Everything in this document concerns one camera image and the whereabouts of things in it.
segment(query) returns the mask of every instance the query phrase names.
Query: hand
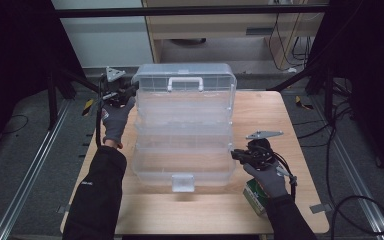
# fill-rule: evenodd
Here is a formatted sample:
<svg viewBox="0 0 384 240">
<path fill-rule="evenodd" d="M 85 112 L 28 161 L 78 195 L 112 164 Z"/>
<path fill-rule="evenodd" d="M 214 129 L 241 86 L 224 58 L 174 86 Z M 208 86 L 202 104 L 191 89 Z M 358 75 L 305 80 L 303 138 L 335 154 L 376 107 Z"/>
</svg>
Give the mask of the hand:
<svg viewBox="0 0 384 240">
<path fill-rule="evenodd" d="M 120 108 L 104 105 L 101 115 L 102 122 L 106 129 L 104 143 L 106 140 L 112 140 L 121 146 L 121 136 L 124 133 L 129 112 L 135 106 L 135 102 L 135 98 L 130 97 L 127 104 Z"/>
<path fill-rule="evenodd" d="M 271 198 L 280 197 L 288 194 L 285 188 L 285 178 L 282 174 L 278 174 L 276 167 L 279 166 L 279 162 L 276 162 L 262 171 L 256 170 L 250 164 L 244 165 L 244 170 L 253 176 L 264 192 Z"/>
</svg>

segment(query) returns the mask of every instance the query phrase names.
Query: black pole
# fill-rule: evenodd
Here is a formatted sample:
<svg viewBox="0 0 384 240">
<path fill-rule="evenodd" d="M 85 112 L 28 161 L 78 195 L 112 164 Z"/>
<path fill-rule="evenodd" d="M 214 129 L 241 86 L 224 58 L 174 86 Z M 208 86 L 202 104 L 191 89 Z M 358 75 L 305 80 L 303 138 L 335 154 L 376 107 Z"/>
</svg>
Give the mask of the black pole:
<svg viewBox="0 0 384 240">
<path fill-rule="evenodd" d="M 149 8 L 103 8 L 103 9 L 57 9 L 48 12 L 33 12 L 40 16 L 58 18 L 96 18 L 172 15 L 218 15 L 218 14 L 263 14 L 263 13 L 319 13 L 340 9 L 329 4 L 297 5 L 238 5 L 238 6 L 191 6 Z"/>
<path fill-rule="evenodd" d="M 326 69 L 325 81 L 325 116 L 329 123 L 332 123 L 332 109 L 333 109 L 333 71 L 331 67 Z"/>
<path fill-rule="evenodd" d="M 267 91 L 276 91 L 276 92 L 281 92 L 285 88 L 291 86 L 292 84 L 300 81 L 302 78 L 311 75 L 314 71 L 316 71 L 320 67 L 320 64 L 314 63 L 311 65 L 308 65 L 306 68 L 304 68 L 301 72 L 295 74 L 294 76 L 290 77 L 288 80 L 280 83 L 279 85 L 272 87 L 272 88 L 267 88 Z"/>
<path fill-rule="evenodd" d="M 73 72 L 70 72 L 66 69 L 60 69 L 60 72 L 64 75 L 66 75 L 67 77 L 71 78 L 72 80 L 82 84 L 83 86 L 89 88 L 90 90 L 92 90 L 96 93 L 99 91 L 98 86 L 89 82 L 87 79 L 84 79 L 84 78 L 78 76 L 77 74 L 75 74 Z"/>
<path fill-rule="evenodd" d="M 52 72 L 46 73 L 46 81 L 48 84 L 48 104 L 49 104 L 49 127 L 51 130 L 58 120 L 57 113 L 57 94 L 55 89 L 55 80 Z"/>
</svg>

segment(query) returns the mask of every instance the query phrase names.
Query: green box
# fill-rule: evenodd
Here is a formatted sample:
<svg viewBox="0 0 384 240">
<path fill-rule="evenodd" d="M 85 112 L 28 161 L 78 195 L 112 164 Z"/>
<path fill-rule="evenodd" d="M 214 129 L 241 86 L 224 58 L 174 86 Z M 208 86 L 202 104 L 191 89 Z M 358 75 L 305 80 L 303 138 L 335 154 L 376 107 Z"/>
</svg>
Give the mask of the green box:
<svg viewBox="0 0 384 240">
<path fill-rule="evenodd" d="M 258 216 L 266 212 L 268 196 L 254 178 L 246 182 L 243 194 Z"/>
</svg>

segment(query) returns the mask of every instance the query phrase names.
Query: plastic box handle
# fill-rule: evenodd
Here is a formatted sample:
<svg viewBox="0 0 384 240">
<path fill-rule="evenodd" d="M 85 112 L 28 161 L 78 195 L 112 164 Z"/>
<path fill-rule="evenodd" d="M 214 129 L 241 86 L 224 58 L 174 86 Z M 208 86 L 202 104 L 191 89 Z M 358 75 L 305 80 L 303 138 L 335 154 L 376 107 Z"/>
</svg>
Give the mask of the plastic box handle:
<svg viewBox="0 0 384 240">
<path fill-rule="evenodd" d="M 167 91 L 173 90 L 173 82 L 198 82 L 198 91 L 204 91 L 204 80 L 202 77 L 171 77 L 168 79 Z"/>
<path fill-rule="evenodd" d="M 171 176 L 171 188 L 173 192 L 194 192 L 195 178 L 190 173 L 177 173 Z"/>
</svg>

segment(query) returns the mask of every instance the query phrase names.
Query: black curtain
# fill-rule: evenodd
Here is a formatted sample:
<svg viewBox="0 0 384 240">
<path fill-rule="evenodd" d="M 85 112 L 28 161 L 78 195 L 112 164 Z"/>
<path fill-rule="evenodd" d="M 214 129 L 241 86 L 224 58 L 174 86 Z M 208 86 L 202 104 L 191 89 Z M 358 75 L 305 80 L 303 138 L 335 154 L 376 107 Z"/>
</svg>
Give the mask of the black curtain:
<svg viewBox="0 0 384 240">
<path fill-rule="evenodd" d="M 384 1 L 354 1 L 339 12 L 327 13 L 309 61 L 324 63 L 311 75 L 309 92 L 323 86 L 328 67 L 334 77 L 351 81 L 351 105 L 384 164 Z"/>
<path fill-rule="evenodd" d="M 59 69 L 85 78 L 60 19 L 31 14 L 45 10 L 50 0 L 0 0 L 0 134 L 18 101 L 47 89 L 49 72 L 65 98 L 75 91 Z"/>
</svg>

